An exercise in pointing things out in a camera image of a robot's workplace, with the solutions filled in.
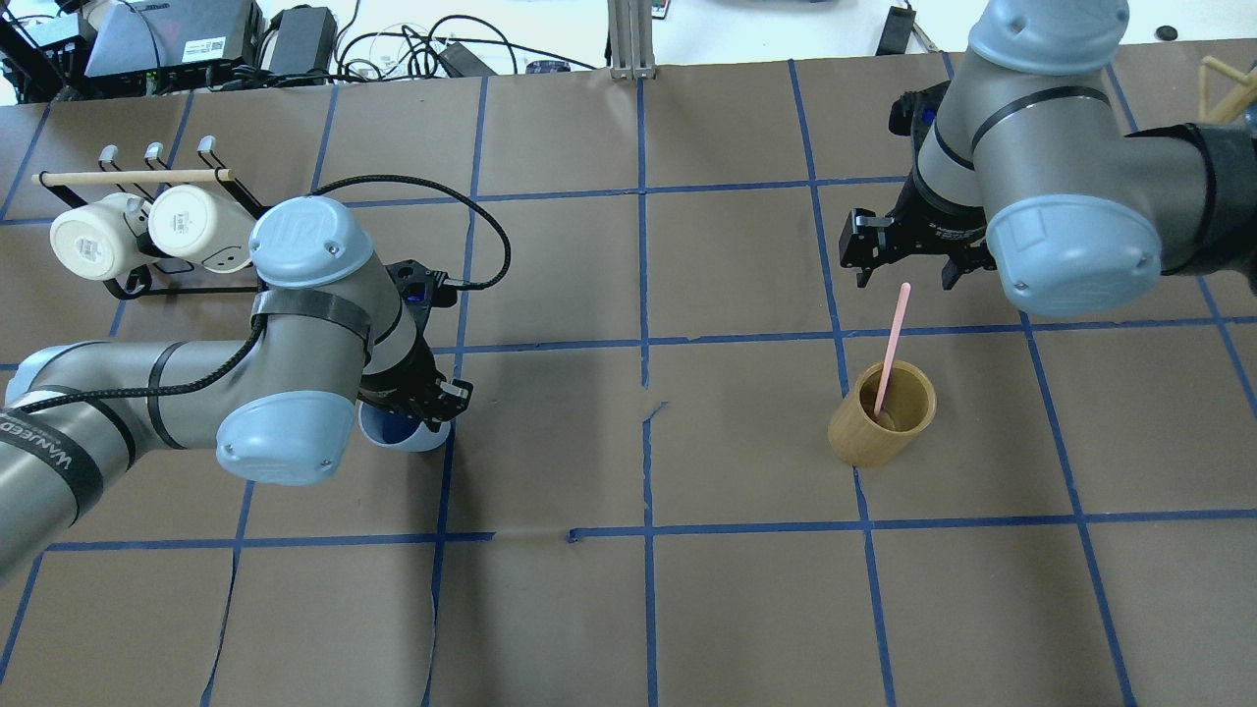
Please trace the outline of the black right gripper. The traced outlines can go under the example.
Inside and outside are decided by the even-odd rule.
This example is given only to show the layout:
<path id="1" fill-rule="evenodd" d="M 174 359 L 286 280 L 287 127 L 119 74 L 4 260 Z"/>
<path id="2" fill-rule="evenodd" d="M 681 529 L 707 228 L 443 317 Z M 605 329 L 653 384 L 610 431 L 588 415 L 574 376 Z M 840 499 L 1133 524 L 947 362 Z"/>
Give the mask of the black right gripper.
<path id="1" fill-rule="evenodd" d="M 886 216 L 862 208 L 848 211 L 838 240 L 840 265 L 854 272 L 854 286 L 866 288 L 895 254 L 947 255 L 940 286 L 948 292 L 974 270 L 997 269 L 985 228 L 982 208 L 947 200 L 911 176 Z"/>

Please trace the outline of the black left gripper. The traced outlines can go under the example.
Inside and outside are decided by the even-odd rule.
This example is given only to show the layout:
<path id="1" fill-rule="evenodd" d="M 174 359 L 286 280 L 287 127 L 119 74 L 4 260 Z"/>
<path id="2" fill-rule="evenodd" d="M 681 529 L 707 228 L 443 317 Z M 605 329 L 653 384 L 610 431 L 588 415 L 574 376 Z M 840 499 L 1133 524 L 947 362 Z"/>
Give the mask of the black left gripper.
<path id="1" fill-rule="evenodd" d="M 370 408 L 409 419 L 432 419 L 434 424 L 453 421 L 470 404 L 474 385 L 463 379 L 445 379 L 435 365 L 434 353 L 421 333 L 390 367 L 360 377 L 357 398 Z"/>

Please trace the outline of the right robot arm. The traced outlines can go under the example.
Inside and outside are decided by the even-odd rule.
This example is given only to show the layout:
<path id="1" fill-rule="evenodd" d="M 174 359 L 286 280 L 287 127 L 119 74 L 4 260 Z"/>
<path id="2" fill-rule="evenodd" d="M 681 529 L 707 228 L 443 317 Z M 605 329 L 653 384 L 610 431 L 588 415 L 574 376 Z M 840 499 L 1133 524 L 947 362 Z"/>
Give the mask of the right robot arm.
<path id="1" fill-rule="evenodd" d="M 1254 279 L 1254 133 L 1177 125 L 1123 135 L 1101 73 L 1125 1 L 991 1 L 957 75 L 903 94 L 889 127 L 914 164 L 887 214 L 851 210 L 843 268 L 865 287 L 908 255 L 945 255 L 943 288 L 996 270 L 1024 313 L 1068 318 L 1164 276 Z"/>

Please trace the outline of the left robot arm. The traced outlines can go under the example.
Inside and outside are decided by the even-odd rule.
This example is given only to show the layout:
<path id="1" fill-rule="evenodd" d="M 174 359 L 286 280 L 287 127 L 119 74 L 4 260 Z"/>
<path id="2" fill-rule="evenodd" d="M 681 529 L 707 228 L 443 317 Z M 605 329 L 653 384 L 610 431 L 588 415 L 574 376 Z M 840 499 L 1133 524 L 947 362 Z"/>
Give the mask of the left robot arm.
<path id="1" fill-rule="evenodd" d="M 333 198 L 289 198 L 246 239 L 261 288 L 238 341 L 99 340 L 31 353 L 3 408 L 3 577 L 85 518 L 145 454 L 210 449 L 225 470 L 309 486 L 352 429 L 440 447 L 471 385 L 441 374 L 422 304 Z"/>

